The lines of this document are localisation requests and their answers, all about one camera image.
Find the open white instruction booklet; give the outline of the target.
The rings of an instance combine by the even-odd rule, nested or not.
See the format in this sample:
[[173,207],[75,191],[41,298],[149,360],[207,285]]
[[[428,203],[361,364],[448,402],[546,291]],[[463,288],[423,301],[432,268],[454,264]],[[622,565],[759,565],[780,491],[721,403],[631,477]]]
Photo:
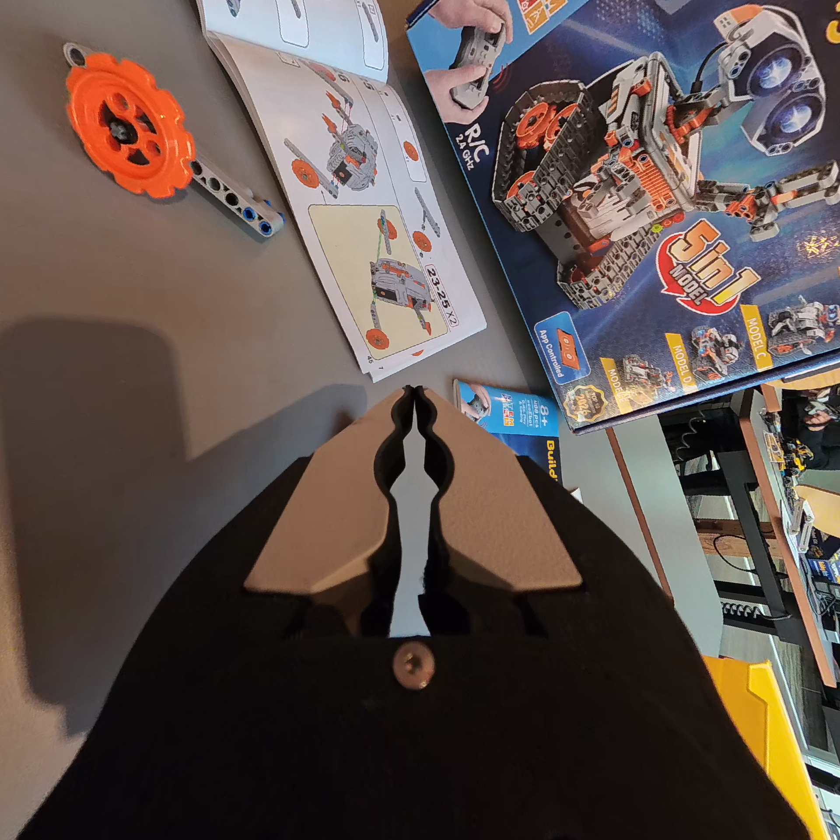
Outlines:
[[377,2],[201,1],[311,262],[374,382],[486,328]]

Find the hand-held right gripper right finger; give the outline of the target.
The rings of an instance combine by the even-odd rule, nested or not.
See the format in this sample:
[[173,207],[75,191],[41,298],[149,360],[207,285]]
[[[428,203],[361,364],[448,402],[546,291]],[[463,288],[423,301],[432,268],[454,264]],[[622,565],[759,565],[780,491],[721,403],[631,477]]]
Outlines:
[[415,411],[436,489],[418,596],[429,633],[547,637],[532,598],[583,580],[529,471],[432,390],[415,388]]

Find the closed blue instruction booklet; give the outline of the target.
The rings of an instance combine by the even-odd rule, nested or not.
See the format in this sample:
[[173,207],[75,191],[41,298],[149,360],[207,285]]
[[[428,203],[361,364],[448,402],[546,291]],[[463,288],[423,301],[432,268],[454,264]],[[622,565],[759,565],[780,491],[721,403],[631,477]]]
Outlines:
[[453,381],[460,412],[517,456],[527,456],[556,482],[562,481],[560,418],[554,402],[543,396],[473,382]]

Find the wooden plank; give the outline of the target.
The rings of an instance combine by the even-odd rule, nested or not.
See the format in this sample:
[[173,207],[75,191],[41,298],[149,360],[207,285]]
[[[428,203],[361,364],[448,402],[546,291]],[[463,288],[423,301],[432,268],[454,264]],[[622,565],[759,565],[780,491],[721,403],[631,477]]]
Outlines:
[[[743,525],[738,519],[709,519],[694,520],[700,545],[705,554],[718,553],[722,557],[752,558],[758,554],[758,549],[750,548]],[[782,560],[772,524],[768,521],[759,522],[760,535],[767,553],[772,560]]]

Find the yellow plastic bin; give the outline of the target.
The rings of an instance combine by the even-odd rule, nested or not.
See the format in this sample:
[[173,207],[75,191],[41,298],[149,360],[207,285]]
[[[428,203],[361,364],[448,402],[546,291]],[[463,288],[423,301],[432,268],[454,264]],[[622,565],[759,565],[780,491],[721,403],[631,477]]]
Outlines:
[[706,655],[703,659],[742,740],[810,838],[838,838],[824,820],[771,663]]

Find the grey beam with blue pins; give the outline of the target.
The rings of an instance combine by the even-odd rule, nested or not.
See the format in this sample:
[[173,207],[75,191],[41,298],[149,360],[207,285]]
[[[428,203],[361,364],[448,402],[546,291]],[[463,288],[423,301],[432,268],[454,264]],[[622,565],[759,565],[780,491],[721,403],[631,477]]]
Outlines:
[[[77,43],[66,42],[62,46],[62,53],[71,70],[73,67],[83,67],[89,54],[105,52],[96,52]],[[241,185],[231,176],[222,173],[215,164],[208,161],[207,157],[198,153],[196,143],[195,150],[196,158],[192,162],[193,175],[189,185],[195,184],[202,187],[208,195],[213,196],[232,215],[239,218],[263,238],[270,238],[282,229],[285,219],[282,213],[276,210],[269,201],[256,197],[246,186]]]

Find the grey desk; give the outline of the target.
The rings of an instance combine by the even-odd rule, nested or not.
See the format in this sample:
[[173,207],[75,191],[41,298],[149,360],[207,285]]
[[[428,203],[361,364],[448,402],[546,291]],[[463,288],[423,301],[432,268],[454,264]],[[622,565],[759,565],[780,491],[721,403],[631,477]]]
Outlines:
[[548,637],[395,638],[243,591],[316,445],[365,386],[299,235],[259,244],[208,199],[162,205],[92,165],[60,41],[150,48],[214,161],[271,186],[191,2],[2,2],[2,436],[31,700],[64,711],[2,785],[21,838],[724,838],[727,786],[629,682],[689,647],[634,556],[567,493],[609,599],[560,595],[595,669]]

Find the brown-topped background table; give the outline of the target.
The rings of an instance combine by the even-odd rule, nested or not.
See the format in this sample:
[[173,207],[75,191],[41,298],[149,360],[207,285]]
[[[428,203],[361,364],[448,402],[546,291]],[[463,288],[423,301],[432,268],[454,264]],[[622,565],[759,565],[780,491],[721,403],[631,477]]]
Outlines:
[[[836,688],[833,637],[797,551],[797,538],[787,530],[788,497],[779,464],[772,461],[765,440],[765,418],[766,403],[756,388],[658,415],[678,465],[683,466],[691,453],[716,461],[718,468],[701,472],[700,480],[729,499],[733,519],[741,521],[750,548],[759,550],[746,558],[750,564],[741,572],[752,575],[755,582],[713,581],[724,626],[809,650],[822,684]],[[772,524],[782,560],[769,557],[759,522]]]

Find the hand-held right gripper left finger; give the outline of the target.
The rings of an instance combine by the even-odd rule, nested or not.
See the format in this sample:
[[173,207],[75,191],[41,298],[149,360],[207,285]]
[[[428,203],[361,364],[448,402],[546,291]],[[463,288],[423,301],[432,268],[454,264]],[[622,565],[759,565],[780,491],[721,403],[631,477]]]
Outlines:
[[392,486],[413,416],[406,386],[314,452],[245,580],[248,592],[331,607],[352,634],[389,634],[403,553]]

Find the blue toy robot box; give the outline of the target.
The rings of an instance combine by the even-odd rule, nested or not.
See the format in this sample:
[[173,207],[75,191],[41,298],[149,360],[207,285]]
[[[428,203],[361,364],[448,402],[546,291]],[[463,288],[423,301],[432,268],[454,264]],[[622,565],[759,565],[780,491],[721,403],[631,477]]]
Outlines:
[[424,73],[570,429],[838,359],[838,2],[422,2]]

